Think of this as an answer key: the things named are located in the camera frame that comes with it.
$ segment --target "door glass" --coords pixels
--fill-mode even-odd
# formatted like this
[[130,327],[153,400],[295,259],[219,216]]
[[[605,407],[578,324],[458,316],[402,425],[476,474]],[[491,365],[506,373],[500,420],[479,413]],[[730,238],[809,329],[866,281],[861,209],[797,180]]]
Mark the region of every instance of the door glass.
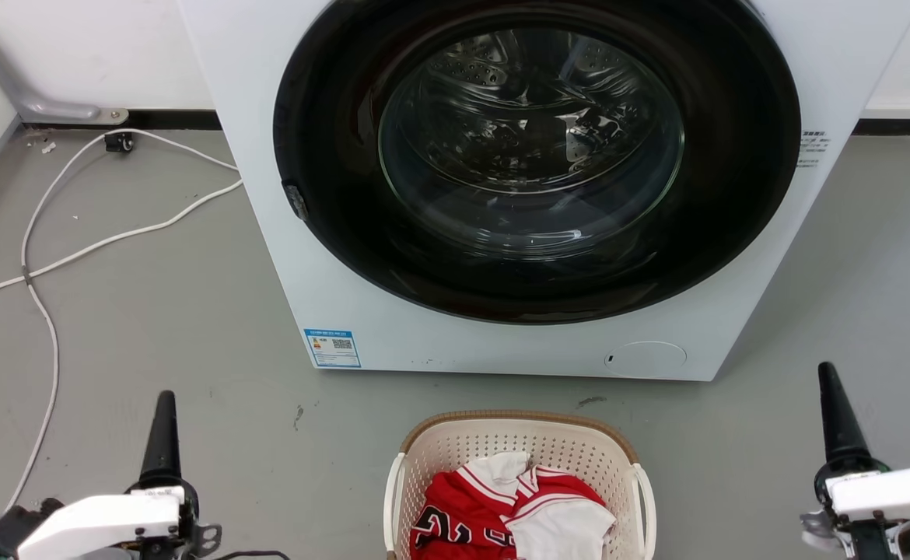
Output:
[[651,212],[680,164],[676,100],[625,51],[572,32],[509,29],[433,54],[380,122],[396,198],[467,254],[550,261]]

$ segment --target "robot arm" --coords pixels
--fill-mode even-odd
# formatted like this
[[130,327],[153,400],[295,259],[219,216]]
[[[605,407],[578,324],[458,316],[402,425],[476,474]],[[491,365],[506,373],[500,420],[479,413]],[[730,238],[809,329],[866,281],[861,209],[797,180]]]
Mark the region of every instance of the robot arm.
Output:
[[910,560],[910,468],[871,457],[829,362],[818,366],[825,465],[814,478],[822,510],[801,515],[804,542],[854,560]]
[[182,478],[175,396],[163,391],[138,482],[124,494],[91,496],[0,517],[0,560],[72,560],[107,549],[139,560],[202,558],[220,545],[219,525],[200,525],[196,491]]

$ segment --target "beige plastic basket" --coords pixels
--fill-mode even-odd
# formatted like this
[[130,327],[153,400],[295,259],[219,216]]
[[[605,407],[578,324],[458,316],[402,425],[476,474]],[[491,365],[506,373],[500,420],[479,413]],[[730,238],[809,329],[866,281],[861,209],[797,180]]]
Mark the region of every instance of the beige plastic basket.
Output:
[[387,559],[409,560],[410,525],[434,474],[501,451],[527,451],[533,464],[572,472],[597,490],[618,518],[604,539],[604,560],[651,560],[655,500],[632,445],[594,419],[527,411],[450,412],[426,419],[406,436],[383,506]]

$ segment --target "basket handle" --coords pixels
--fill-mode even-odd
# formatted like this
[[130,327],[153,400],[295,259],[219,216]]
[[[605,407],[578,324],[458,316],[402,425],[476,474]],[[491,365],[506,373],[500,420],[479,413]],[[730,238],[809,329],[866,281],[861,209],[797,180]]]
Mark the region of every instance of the basket handle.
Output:
[[643,542],[644,560],[652,560],[655,555],[655,494],[652,493],[652,485],[648,481],[648,475],[640,464],[633,464],[635,478],[639,481],[639,491],[641,492],[642,503],[645,504],[645,527],[639,524],[639,538]]
[[387,556],[395,557],[395,536],[394,536],[394,511],[396,510],[396,485],[399,482],[399,469],[403,465],[403,457],[406,453],[396,455],[394,464],[390,467],[390,477],[387,478],[387,495],[383,500],[383,539],[387,545]]

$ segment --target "washing machine door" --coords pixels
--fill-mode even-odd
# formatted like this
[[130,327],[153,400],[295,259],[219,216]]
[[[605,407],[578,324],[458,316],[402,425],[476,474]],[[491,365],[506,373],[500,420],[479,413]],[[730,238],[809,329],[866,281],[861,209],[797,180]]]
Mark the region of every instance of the washing machine door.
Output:
[[278,90],[300,219],[438,311],[569,323],[672,297],[779,206],[800,115],[733,0],[338,0]]

